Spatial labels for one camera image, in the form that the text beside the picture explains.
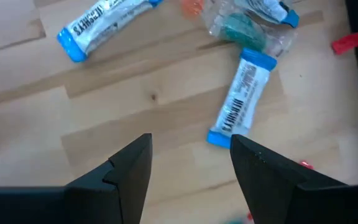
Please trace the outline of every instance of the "green candy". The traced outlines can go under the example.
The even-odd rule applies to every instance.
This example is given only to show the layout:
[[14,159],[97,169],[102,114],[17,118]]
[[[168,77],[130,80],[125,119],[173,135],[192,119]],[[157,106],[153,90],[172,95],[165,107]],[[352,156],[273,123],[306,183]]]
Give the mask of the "green candy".
[[257,25],[243,13],[233,13],[223,21],[221,34],[223,39],[234,41],[252,50],[263,52],[266,46],[266,36],[262,30],[255,28]]

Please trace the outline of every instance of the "blue wrapper end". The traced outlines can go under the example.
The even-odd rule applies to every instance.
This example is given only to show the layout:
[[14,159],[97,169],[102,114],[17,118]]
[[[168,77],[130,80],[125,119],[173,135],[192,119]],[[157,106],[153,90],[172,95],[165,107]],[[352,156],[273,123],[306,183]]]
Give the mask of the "blue wrapper end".
[[217,133],[215,131],[209,131],[206,136],[206,141],[210,144],[230,149],[231,138],[225,136],[224,134]]
[[299,24],[299,16],[294,10],[291,10],[288,12],[286,18],[283,21],[281,21],[281,23],[289,24],[293,28],[297,28]]
[[74,62],[83,62],[86,60],[87,58],[86,54],[80,49],[78,44],[74,41],[73,36],[70,34],[67,28],[63,28],[62,31],[60,31],[57,34],[56,38],[59,41],[59,43],[62,45],[62,47],[65,49],[68,56]]
[[153,6],[153,7],[157,7],[163,0],[149,0],[149,3]]
[[277,60],[271,56],[248,48],[242,49],[240,57],[268,71],[272,71],[277,65]]

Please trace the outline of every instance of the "wooden floor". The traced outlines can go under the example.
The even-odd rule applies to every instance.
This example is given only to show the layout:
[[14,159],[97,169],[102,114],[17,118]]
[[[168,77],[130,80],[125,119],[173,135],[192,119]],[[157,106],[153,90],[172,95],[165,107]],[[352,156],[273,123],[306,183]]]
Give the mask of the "wooden floor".
[[[205,142],[240,50],[182,17],[140,16],[82,64],[55,36],[94,0],[0,0],[0,185],[61,185],[144,132],[154,159],[142,223],[222,223],[247,212],[229,151]],[[272,72],[249,137],[358,184],[358,69],[330,43],[344,0],[297,0],[298,40]]]

